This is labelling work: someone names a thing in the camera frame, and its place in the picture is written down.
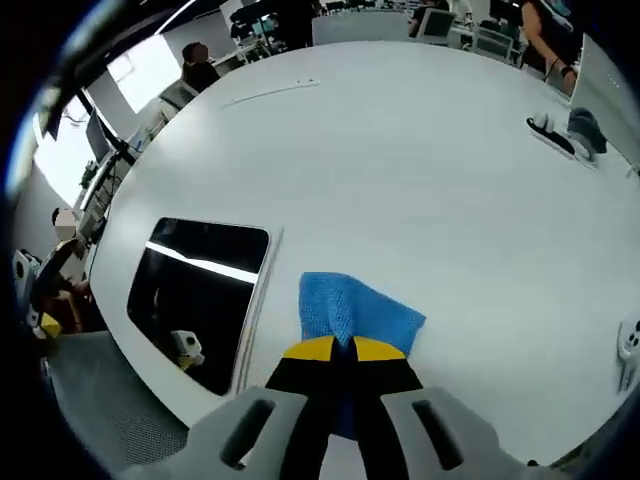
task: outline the black shirt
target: black shirt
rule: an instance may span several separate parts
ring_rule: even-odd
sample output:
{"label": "black shirt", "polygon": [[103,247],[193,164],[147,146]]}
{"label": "black shirt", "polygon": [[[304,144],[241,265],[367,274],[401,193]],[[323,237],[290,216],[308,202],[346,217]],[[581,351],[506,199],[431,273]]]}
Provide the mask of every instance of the black shirt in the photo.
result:
{"label": "black shirt", "polygon": [[193,65],[185,63],[182,66],[182,80],[200,93],[220,80],[220,75],[218,75],[213,65],[208,62]]}

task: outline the person's arm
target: person's arm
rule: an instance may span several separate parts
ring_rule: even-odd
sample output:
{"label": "person's arm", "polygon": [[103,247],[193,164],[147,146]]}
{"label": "person's arm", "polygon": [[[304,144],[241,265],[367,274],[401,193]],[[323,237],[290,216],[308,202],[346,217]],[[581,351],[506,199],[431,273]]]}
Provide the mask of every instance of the person's arm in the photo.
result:
{"label": "person's arm", "polygon": [[418,28],[420,28],[420,22],[415,18],[409,20],[409,36],[415,37],[418,34]]}
{"label": "person's arm", "polygon": [[73,295],[70,292],[61,290],[57,298],[58,300],[65,301],[69,304],[71,313],[73,314],[73,322],[76,326],[76,333],[82,332],[82,316],[80,314],[80,310],[78,310],[78,306],[76,305],[76,301],[73,298]]}
{"label": "person's arm", "polygon": [[91,295],[89,280],[83,280],[73,285],[73,287],[71,287],[71,293],[80,297],[88,297],[89,295]]}
{"label": "person's arm", "polygon": [[[538,51],[540,55],[546,60],[546,63],[549,67],[553,66],[558,72],[562,72],[562,70],[568,65],[556,55],[556,53],[551,50],[551,47],[547,45],[547,42],[542,38],[542,24],[540,23],[540,16],[538,15],[538,11],[536,7],[531,3],[525,3],[522,7],[522,23],[524,27],[524,33],[527,36],[531,45]],[[576,81],[576,74],[568,73],[565,77],[565,86],[573,91],[573,87]]]}
{"label": "person's arm", "polygon": [[420,29],[420,23],[422,23],[422,19],[425,16],[426,9],[420,7],[417,8],[413,15],[411,16],[411,20],[409,20],[409,36],[415,37],[418,35],[418,30]]}

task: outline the yellow object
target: yellow object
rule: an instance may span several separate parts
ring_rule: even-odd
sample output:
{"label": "yellow object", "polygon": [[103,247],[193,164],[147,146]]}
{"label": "yellow object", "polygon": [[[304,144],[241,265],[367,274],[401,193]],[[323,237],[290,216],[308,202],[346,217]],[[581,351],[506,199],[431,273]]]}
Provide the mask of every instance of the yellow object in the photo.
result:
{"label": "yellow object", "polygon": [[359,362],[403,360],[405,358],[404,353],[388,343],[365,337],[353,337],[353,340],[356,343]]}
{"label": "yellow object", "polygon": [[181,355],[178,357],[178,368],[183,372],[187,370],[187,368],[193,365],[193,358],[187,355]]}
{"label": "yellow object", "polygon": [[56,248],[55,248],[55,250],[54,250],[54,251],[55,251],[55,252],[57,252],[57,251],[59,251],[62,247],[64,247],[67,243],[69,243],[69,242],[75,242],[75,241],[76,241],[76,239],[75,239],[75,238],[72,238],[72,239],[70,239],[70,240],[63,240],[62,242],[58,243],[58,245],[56,245]]}
{"label": "yellow object", "polygon": [[56,338],[62,332],[60,324],[49,314],[42,314],[42,322],[40,322],[40,328],[46,332],[51,338]]}
{"label": "yellow object", "polygon": [[328,362],[331,360],[333,338],[332,335],[329,335],[300,342],[287,350],[283,358]]}

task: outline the gray object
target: gray object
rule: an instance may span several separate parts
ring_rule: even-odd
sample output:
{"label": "gray object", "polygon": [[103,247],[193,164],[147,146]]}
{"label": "gray object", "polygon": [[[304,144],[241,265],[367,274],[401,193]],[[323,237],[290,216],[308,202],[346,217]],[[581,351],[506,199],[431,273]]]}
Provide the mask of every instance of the gray object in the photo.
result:
{"label": "gray object", "polygon": [[[302,395],[257,387],[247,390],[198,422],[184,450],[155,465],[132,467],[121,478],[277,480],[305,402]],[[491,425],[439,388],[384,395],[382,402],[398,434],[411,480],[568,478],[545,467],[526,467],[507,455]],[[444,461],[442,433],[456,450]],[[238,464],[237,457],[252,445],[246,467]]]}
{"label": "gray object", "polygon": [[93,150],[93,154],[96,156],[96,162],[102,161],[102,159],[111,152],[111,144],[109,144],[104,134],[103,125],[96,109],[93,110],[93,113],[91,113],[89,117],[85,134],[87,140],[89,140],[91,150]]}
{"label": "gray object", "polygon": [[410,480],[563,479],[505,453],[494,428],[440,388],[384,395]]}
{"label": "gray object", "polygon": [[513,49],[513,38],[487,28],[478,27],[473,33],[471,51],[508,63]]}
{"label": "gray object", "polygon": [[160,95],[160,100],[168,103],[178,112],[196,98],[198,92],[187,85],[183,80],[176,80],[169,85]]}
{"label": "gray object", "polygon": [[324,15],[312,22],[313,44],[387,41],[411,42],[407,17],[401,12],[366,11],[345,15]]}
{"label": "gray object", "polygon": [[[156,465],[132,467],[121,478],[276,480],[306,401],[266,388],[246,390],[194,425],[184,450]],[[240,460],[249,450],[244,466]]]}
{"label": "gray object", "polygon": [[102,187],[106,179],[108,178],[111,170],[115,168],[116,162],[118,161],[118,156],[116,154],[109,155],[98,168],[98,171],[93,176],[91,183],[89,184],[89,188],[87,188],[87,192],[84,194],[84,198],[80,203],[80,210],[83,212],[87,210],[89,206],[89,202],[96,194],[96,192]]}
{"label": "gray object", "polygon": [[578,107],[571,110],[567,132],[591,155],[607,153],[607,139],[602,134],[596,117],[586,108]]}
{"label": "gray object", "polygon": [[63,335],[47,360],[65,420],[112,473],[185,446],[187,427],[144,385],[109,332]]}

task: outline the round table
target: round table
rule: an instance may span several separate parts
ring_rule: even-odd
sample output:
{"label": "round table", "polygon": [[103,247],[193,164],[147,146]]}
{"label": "round table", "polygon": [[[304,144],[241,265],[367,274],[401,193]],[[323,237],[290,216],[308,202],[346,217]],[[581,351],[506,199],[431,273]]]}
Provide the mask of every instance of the round table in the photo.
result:
{"label": "round table", "polygon": [[225,399],[128,319],[145,242],[164,216],[282,228],[248,385],[300,339],[300,275],[344,272],[427,316],[409,357],[425,386],[519,460],[556,460],[626,398],[615,345],[640,308],[640,189],[613,149],[593,172],[534,138],[537,110],[568,117],[514,68],[421,44],[332,44],[231,72],[113,200],[91,283],[115,341],[193,425]]}

